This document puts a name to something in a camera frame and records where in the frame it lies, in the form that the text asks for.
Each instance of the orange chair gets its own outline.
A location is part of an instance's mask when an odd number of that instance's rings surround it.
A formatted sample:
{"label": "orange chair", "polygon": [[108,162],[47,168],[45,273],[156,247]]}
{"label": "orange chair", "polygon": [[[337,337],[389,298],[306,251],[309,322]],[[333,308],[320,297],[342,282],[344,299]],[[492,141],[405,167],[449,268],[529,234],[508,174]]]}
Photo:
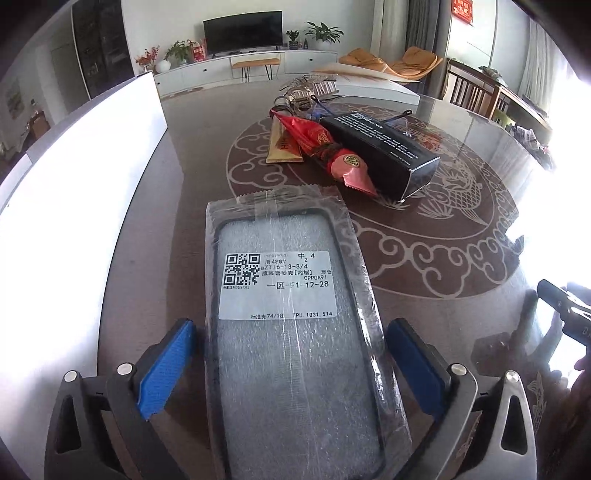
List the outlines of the orange chair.
{"label": "orange chair", "polygon": [[339,63],[389,73],[407,80],[422,79],[442,61],[443,59],[438,58],[434,53],[418,47],[410,47],[401,60],[390,65],[362,48],[357,48],[339,58]]}

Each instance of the flat screen tv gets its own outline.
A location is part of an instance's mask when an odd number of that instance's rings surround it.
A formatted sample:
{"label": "flat screen tv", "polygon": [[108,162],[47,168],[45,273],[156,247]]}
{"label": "flat screen tv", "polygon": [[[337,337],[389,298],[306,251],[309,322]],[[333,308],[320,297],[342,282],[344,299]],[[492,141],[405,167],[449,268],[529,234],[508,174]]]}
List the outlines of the flat screen tv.
{"label": "flat screen tv", "polygon": [[203,22],[207,52],[216,54],[245,48],[283,45],[281,12],[231,15]]}

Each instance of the white tv cabinet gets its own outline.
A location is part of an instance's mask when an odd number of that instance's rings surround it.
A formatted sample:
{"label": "white tv cabinet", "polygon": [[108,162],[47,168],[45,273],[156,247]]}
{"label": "white tv cabinet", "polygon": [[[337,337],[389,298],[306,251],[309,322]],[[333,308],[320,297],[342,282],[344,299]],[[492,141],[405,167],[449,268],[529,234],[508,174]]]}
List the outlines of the white tv cabinet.
{"label": "white tv cabinet", "polygon": [[[154,75],[160,98],[192,90],[196,87],[216,87],[242,82],[242,69],[233,69],[239,61],[281,59],[281,64],[273,66],[273,76],[288,80],[290,76],[310,73],[314,68],[337,61],[337,53],[320,50],[270,50],[228,55],[217,59],[190,63],[182,67]],[[250,81],[267,80],[265,67],[253,67]]]}

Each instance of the qr code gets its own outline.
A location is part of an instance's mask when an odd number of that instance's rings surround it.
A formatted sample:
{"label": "qr code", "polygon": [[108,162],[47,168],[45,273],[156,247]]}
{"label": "qr code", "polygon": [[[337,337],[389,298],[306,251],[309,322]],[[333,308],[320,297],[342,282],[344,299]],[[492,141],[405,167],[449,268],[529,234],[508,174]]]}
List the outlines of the qr code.
{"label": "qr code", "polygon": [[228,254],[223,268],[224,286],[256,285],[261,271],[261,254]]}

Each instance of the black box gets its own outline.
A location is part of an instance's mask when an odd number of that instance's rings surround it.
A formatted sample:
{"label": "black box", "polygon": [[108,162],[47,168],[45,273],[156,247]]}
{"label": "black box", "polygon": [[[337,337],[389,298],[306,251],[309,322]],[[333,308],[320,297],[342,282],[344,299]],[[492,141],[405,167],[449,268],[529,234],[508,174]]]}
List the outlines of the black box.
{"label": "black box", "polygon": [[363,158],[375,187],[394,202],[431,183],[439,166],[435,153],[364,113],[325,116],[320,124],[336,142]]}

